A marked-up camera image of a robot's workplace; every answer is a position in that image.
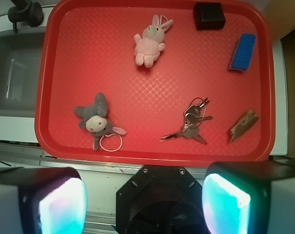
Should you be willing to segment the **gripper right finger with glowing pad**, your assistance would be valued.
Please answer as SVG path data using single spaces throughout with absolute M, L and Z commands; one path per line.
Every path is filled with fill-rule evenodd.
M 295 161 L 214 162 L 202 206 L 212 234 L 295 234 Z

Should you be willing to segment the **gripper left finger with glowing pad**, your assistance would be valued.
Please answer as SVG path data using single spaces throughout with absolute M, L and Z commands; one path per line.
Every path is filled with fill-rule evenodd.
M 86 213 L 76 169 L 0 167 L 0 234 L 81 234 Z

